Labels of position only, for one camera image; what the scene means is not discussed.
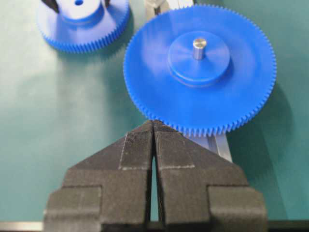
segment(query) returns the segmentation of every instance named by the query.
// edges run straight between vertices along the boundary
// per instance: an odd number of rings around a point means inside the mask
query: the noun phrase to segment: black 3d printed jaw
[[[160,229],[149,226],[156,157]],[[235,164],[160,121],[146,121],[70,168],[44,231],[267,231],[263,197]]]

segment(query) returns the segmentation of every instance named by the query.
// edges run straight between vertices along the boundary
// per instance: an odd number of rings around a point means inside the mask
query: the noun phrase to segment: metal shaft
[[[203,59],[207,42],[204,38],[197,38],[193,41],[193,57],[194,59]]]

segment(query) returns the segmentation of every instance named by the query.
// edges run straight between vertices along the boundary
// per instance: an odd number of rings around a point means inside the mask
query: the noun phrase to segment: blue gear
[[[124,31],[129,16],[128,0],[57,0],[59,13],[40,1],[37,25],[54,48],[69,53],[92,52],[105,47]]]
[[[206,39],[193,58],[193,39]],[[196,5],[161,14],[132,38],[124,60],[128,92],[149,119],[185,135],[234,130],[263,107],[276,81],[273,48],[257,25],[229,9]]]

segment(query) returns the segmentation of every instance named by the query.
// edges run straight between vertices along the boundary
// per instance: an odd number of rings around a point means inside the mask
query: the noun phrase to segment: green table surface
[[[253,20],[277,55],[278,80],[266,106],[227,135],[233,160],[263,193],[270,220],[309,219],[309,1],[208,2]],[[37,3],[10,0],[0,8],[0,221],[42,220],[70,166],[145,120],[122,73],[126,46],[146,21],[142,0],[131,1],[117,41],[86,55],[58,52],[43,40]]]

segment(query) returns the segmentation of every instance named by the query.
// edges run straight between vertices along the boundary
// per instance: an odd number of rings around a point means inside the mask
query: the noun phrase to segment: blue plastic gear
[[[103,48],[124,31],[129,16],[128,0],[57,0],[59,13],[40,1],[37,25],[54,48],[69,53]]]
[[[193,40],[206,39],[205,58]],[[185,135],[234,130],[263,107],[277,65],[266,35],[246,17],[213,5],[158,15],[130,41],[124,76],[137,108]]]

